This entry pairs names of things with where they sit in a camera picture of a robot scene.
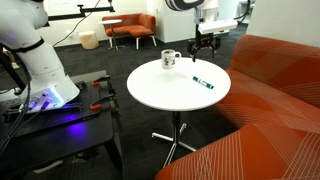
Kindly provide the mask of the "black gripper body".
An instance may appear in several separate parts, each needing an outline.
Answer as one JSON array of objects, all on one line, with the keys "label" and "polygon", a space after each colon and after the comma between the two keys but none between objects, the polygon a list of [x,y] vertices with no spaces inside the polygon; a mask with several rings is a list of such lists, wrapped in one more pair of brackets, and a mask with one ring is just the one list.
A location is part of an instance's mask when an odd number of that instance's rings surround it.
[{"label": "black gripper body", "polygon": [[187,52],[191,54],[192,48],[195,46],[200,47],[200,49],[210,49],[210,47],[214,46],[217,50],[221,46],[221,37],[219,35],[214,35],[213,33],[200,35],[199,37],[188,41]]}]

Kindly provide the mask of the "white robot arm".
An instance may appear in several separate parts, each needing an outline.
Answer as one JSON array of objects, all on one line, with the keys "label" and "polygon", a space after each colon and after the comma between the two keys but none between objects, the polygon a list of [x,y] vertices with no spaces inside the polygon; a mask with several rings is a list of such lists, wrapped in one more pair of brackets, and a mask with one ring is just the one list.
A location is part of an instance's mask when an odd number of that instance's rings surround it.
[{"label": "white robot arm", "polygon": [[31,79],[20,98],[22,107],[37,112],[59,109],[80,90],[72,82],[54,48],[37,29],[48,23],[44,0],[0,0],[0,42],[26,66]]}]

